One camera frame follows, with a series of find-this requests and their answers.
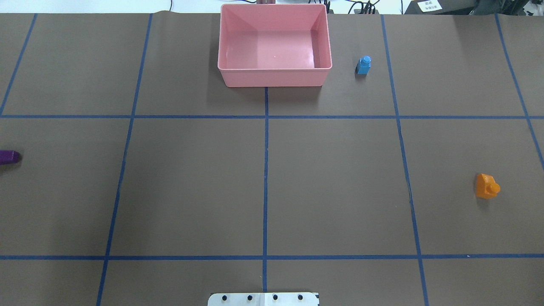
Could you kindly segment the purple flat block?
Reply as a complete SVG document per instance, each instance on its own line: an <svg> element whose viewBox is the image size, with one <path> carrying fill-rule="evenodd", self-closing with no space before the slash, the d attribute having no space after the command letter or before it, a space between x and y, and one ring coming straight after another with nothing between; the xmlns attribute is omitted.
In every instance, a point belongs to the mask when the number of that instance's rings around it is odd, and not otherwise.
<svg viewBox="0 0 544 306"><path fill-rule="evenodd" d="M19 163L21 154L14 150L0 151L0 165L9 165Z"/></svg>

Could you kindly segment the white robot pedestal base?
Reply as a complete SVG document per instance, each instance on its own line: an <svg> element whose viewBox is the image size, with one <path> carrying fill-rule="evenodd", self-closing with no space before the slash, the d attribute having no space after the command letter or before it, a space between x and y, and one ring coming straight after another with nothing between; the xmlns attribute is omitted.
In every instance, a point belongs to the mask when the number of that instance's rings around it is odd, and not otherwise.
<svg viewBox="0 0 544 306"><path fill-rule="evenodd" d="M319 306L314 292L245 292L210 295L208 306Z"/></svg>

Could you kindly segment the pink plastic box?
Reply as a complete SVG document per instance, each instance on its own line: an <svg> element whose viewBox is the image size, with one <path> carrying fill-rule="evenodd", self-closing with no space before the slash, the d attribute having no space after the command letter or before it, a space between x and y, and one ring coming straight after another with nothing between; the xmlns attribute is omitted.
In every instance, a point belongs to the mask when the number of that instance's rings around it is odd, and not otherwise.
<svg viewBox="0 0 544 306"><path fill-rule="evenodd" d="M320 87L332 69L324 4L224 4L217 67L230 88Z"/></svg>

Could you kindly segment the small blue block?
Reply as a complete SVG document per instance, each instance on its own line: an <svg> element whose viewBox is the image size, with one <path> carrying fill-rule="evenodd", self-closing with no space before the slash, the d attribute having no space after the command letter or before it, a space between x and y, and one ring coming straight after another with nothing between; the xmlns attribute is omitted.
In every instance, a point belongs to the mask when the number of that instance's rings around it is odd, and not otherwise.
<svg viewBox="0 0 544 306"><path fill-rule="evenodd" d="M355 68L357 75L367 75L371 69L372 58L370 56L363 56L359 59Z"/></svg>

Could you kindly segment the orange sloped block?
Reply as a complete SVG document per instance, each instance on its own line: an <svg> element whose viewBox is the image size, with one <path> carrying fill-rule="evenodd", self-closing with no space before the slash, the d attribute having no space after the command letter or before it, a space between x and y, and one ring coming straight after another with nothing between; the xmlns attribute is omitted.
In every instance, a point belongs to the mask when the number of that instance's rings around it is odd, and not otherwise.
<svg viewBox="0 0 544 306"><path fill-rule="evenodd" d="M501 191L501 186L493 176L480 173L476 176L476 197L480 199L493 199Z"/></svg>

